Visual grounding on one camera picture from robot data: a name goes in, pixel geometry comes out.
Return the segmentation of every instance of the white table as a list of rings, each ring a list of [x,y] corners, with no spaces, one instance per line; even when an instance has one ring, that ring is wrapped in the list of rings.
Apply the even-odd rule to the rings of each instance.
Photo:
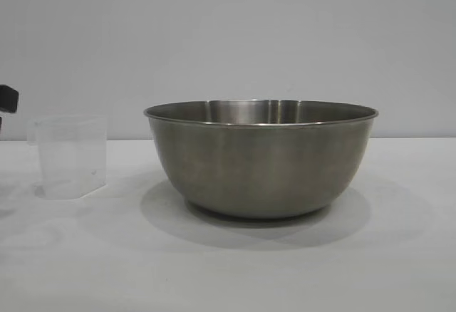
[[[0,142],[0,311],[456,311],[456,139],[374,139],[329,209],[255,225],[188,207],[151,141],[108,143],[108,186],[40,197]]]

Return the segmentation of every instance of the white backdrop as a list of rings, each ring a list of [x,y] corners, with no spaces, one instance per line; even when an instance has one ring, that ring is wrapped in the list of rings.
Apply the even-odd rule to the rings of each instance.
[[[291,98],[379,109],[379,137],[456,136],[456,0],[0,0],[0,83],[29,118],[109,116],[148,137],[150,105]]]

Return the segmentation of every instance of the stainless steel bowl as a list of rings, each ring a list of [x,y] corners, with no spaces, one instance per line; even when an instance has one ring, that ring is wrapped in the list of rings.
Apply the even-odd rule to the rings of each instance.
[[[215,100],[148,108],[160,161],[189,201],[281,218],[330,204],[350,184],[377,111],[297,100]]]

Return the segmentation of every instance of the bowl rim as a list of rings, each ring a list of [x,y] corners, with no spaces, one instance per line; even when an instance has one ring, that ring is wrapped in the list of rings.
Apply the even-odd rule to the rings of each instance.
[[[345,106],[347,108],[361,108],[365,109],[366,112],[370,112],[370,114],[360,117],[360,118],[351,118],[347,120],[329,120],[329,121],[321,121],[321,122],[302,122],[302,123],[222,123],[222,122],[208,122],[208,121],[197,121],[197,120],[182,120],[178,118],[166,118],[163,116],[159,116],[150,112],[150,110],[155,108],[165,107],[167,105],[177,105],[177,104],[185,104],[185,103],[204,103],[210,104],[213,102],[297,102],[297,103],[321,103],[321,104],[330,104],[330,105],[338,105],[338,106]],[[225,127],[248,127],[248,128],[261,128],[261,127],[300,127],[300,126],[320,126],[320,125],[339,125],[343,123],[355,123],[361,122],[366,120],[372,120],[378,116],[378,111],[374,108],[367,107],[365,105],[358,105],[358,104],[351,104],[351,103],[339,103],[339,102],[329,102],[324,100],[267,100],[267,99],[245,99],[245,100],[189,100],[189,101],[182,101],[182,102],[174,102],[174,103],[164,103],[159,105],[153,105],[149,108],[144,109],[144,115],[150,119],[155,120],[164,120],[172,123],[181,123],[181,124],[191,124],[191,125],[201,125],[201,126],[225,126]]]

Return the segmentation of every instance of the clear plastic measuring cup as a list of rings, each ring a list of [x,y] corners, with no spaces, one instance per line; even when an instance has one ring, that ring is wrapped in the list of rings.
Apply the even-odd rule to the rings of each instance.
[[[78,198],[106,183],[103,116],[38,118],[28,124],[27,141],[38,146],[46,198]]]

